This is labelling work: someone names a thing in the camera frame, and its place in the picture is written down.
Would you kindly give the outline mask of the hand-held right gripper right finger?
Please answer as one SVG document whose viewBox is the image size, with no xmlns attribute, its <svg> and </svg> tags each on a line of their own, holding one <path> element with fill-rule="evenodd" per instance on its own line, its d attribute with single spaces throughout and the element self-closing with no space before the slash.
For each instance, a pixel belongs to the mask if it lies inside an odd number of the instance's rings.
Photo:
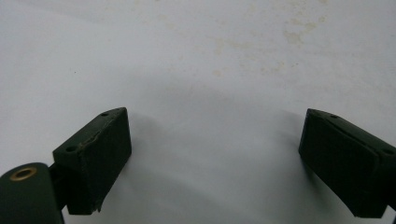
<svg viewBox="0 0 396 224">
<path fill-rule="evenodd" d="M 334 114 L 309 108 L 302 161 L 356 217 L 396 210 L 396 147 Z"/>
</svg>

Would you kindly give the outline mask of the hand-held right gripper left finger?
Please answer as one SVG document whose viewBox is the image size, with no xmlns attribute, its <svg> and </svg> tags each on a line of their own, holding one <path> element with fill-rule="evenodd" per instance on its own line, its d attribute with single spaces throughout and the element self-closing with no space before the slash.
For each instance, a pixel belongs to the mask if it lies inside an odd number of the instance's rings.
<svg viewBox="0 0 396 224">
<path fill-rule="evenodd" d="M 58 207 L 71 215 L 99 211 L 131 154 L 127 109 L 95 117 L 52 152 L 49 172 Z"/>
</svg>

